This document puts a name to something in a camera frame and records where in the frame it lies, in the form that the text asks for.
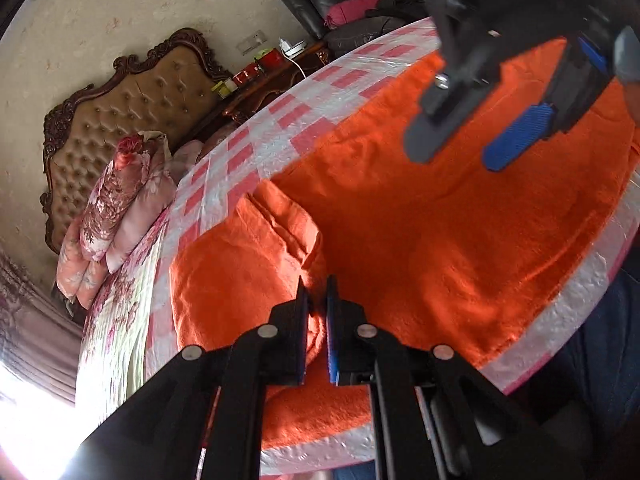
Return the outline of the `orange fleece pants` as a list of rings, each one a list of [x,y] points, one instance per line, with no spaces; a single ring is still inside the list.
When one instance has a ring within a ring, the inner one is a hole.
[[[304,157],[237,192],[228,217],[172,262],[179,346],[233,344],[298,286],[326,280],[404,344],[443,342],[482,366],[520,338],[599,235],[639,159],[612,82],[568,133],[499,172],[482,151],[540,99],[561,41],[503,66],[499,88],[426,164],[402,137],[442,66],[427,55]]]

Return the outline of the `black garment on sofa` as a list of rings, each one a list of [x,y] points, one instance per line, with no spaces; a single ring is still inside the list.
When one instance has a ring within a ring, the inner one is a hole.
[[[367,12],[367,17],[378,16],[397,18],[408,24],[428,18],[430,14],[423,0],[378,0],[375,7]]]

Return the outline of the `magenta garment on sofa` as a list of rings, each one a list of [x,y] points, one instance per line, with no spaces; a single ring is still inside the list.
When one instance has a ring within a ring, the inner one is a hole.
[[[367,12],[376,9],[380,0],[345,0],[329,8],[324,24],[329,29],[337,29],[365,18]]]

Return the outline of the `black leather sofa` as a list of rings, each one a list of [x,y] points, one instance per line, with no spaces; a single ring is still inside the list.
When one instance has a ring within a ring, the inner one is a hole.
[[[397,18],[384,18],[384,16],[368,18],[366,16],[337,29],[327,28],[324,24],[326,12],[335,3],[343,1],[345,0],[281,0],[311,38],[323,41],[337,58],[398,28],[411,24],[405,24]]]

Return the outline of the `pink curtain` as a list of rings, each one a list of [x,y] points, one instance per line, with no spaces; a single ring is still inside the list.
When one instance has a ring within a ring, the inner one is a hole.
[[[73,405],[81,328],[1,255],[1,364],[18,378]]]

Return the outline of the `red mug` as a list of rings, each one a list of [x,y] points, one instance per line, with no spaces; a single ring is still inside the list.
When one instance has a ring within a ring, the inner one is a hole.
[[[285,57],[278,48],[270,48],[259,51],[255,61],[263,72],[272,73],[285,63]]]

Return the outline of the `red tin can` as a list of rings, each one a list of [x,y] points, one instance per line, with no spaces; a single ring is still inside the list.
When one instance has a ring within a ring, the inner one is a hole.
[[[251,62],[237,72],[232,77],[232,80],[238,88],[242,88],[260,76],[262,76],[262,68],[257,62]]]

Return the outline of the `dark wooden nightstand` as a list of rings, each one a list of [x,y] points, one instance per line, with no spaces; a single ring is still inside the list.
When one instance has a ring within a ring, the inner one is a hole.
[[[332,52],[323,42],[315,42],[300,52],[292,60],[287,58],[270,73],[261,73],[257,78],[220,101],[207,113],[180,141],[170,150],[175,153],[184,144],[198,140],[203,143],[211,138],[221,139],[221,130],[227,127],[239,127],[260,110],[303,80],[329,64]]]

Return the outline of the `pink checkered bed sheet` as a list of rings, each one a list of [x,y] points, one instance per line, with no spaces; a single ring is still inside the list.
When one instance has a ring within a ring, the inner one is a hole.
[[[321,133],[436,46],[435,26],[427,18],[373,40],[286,92],[186,174],[175,201],[94,300],[78,365],[76,412],[82,430],[96,428],[176,354],[169,300],[172,258],[221,222],[260,180],[307,153]],[[639,177],[631,174],[615,210],[561,291],[520,341],[485,365],[490,380],[513,390],[567,341],[603,295],[638,225]]]

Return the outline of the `floral folded quilt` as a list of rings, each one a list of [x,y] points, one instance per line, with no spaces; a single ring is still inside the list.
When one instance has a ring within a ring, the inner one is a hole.
[[[63,238],[55,285],[89,309],[104,281],[125,263],[175,197],[166,136],[126,136],[94,185],[87,205]]]

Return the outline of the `yellow small box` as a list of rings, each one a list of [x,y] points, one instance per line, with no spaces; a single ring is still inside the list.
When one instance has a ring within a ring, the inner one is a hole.
[[[227,78],[224,81],[218,81],[212,87],[212,92],[215,96],[218,96],[219,99],[225,100],[228,99],[236,90],[238,90],[238,86],[234,82],[232,78]]]

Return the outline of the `tufted brown headboard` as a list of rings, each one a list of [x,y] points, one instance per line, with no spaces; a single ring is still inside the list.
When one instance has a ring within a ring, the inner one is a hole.
[[[230,72],[194,28],[177,30],[143,60],[120,56],[113,67],[114,75],[102,86],[74,92],[44,118],[47,191],[40,204],[47,216],[44,240],[52,252],[60,250],[120,139],[159,131],[175,152],[191,140],[206,140],[224,121],[224,103],[213,88]]]

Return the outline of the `wall socket plate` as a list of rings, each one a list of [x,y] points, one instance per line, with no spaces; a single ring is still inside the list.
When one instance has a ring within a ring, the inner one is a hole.
[[[256,50],[258,47],[262,46],[267,42],[267,36],[261,29],[256,30],[254,34],[245,37],[242,39],[237,45],[236,50],[238,50],[242,55],[247,55],[250,52]]]

